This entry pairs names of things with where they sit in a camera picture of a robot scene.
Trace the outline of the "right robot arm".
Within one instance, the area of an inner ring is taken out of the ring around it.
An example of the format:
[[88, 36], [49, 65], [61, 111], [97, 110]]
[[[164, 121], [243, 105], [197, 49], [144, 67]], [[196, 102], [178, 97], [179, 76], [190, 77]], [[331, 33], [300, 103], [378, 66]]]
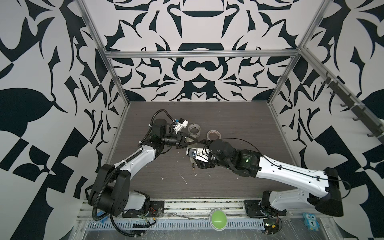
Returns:
[[189, 148], [187, 156], [194, 159], [200, 169], [220, 166], [240, 177], [273, 180], [294, 187], [289, 191], [265, 192], [265, 208], [283, 212], [312, 206], [324, 215], [344, 216], [340, 184], [349, 186], [350, 183], [341, 180], [334, 168], [327, 167], [322, 171], [303, 169], [256, 150], [237, 150], [220, 139], [207, 142], [203, 148]]

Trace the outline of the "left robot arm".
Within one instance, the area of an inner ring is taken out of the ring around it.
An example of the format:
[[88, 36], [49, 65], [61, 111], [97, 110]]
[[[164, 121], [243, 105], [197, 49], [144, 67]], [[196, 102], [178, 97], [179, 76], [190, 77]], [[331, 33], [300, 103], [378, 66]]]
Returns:
[[155, 119], [139, 148], [129, 157], [114, 164], [103, 165], [97, 174], [88, 204], [92, 206], [92, 218], [99, 221], [109, 215], [119, 216], [126, 211], [146, 213], [150, 207], [148, 195], [130, 190], [131, 179], [148, 163], [164, 153], [164, 147], [186, 148], [197, 139], [183, 132], [189, 125], [184, 119], [170, 125], [165, 119]]

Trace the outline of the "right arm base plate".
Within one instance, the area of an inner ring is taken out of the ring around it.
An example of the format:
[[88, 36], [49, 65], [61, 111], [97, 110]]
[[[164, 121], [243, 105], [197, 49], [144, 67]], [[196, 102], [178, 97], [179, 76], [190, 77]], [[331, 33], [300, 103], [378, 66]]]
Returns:
[[275, 218], [277, 216], [286, 216], [287, 211], [279, 211], [272, 208], [268, 200], [245, 200], [246, 214], [253, 219]]

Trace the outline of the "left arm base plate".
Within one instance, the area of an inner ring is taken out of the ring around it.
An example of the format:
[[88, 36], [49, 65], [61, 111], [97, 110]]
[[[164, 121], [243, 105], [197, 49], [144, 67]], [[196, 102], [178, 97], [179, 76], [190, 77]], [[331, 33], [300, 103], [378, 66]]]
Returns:
[[140, 210], [128, 210], [123, 212], [123, 218], [156, 217], [164, 212], [164, 201], [149, 201]]

